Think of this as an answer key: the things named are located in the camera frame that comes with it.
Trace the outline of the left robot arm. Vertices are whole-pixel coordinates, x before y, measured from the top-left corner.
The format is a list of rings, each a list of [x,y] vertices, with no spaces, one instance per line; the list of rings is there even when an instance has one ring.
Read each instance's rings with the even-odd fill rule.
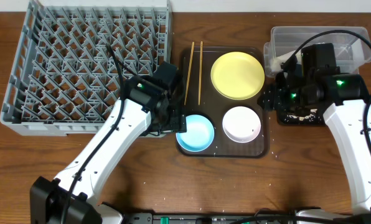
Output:
[[[39,177],[33,183],[31,223],[122,223],[119,211],[99,202],[101,192],[138,137],[186,131],[181,80],[178,68],[167,62],[151,76],[126,80],[124,93],[84,150],[53,180]]]

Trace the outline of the pink white bowl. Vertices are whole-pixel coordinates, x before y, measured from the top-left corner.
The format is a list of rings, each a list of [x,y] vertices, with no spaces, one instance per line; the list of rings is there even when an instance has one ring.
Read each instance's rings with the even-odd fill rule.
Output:
[[[222,128],[233,142],[248,143],[258,137],[261,131],[261,121],[252,109],[236,106],[224,114]]]

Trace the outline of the blue bowl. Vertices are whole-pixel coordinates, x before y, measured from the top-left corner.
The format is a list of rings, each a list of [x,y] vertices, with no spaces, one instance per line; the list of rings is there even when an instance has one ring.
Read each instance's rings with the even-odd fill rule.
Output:
[[[189,152],[200,152],[207,149],[214,140],[214,126],[205,116],[188,115],[185,118],[186,132],[176,133],[177,143]]]

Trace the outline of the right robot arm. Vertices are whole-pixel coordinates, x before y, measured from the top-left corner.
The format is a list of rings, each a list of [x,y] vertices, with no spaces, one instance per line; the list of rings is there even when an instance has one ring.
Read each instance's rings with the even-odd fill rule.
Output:
[[[324,123],[332,133],[352,199],[350,223],[371,223],[371,94],[359,74],[341,73],[332,44],[291,56],[259,98],[267,111]]]

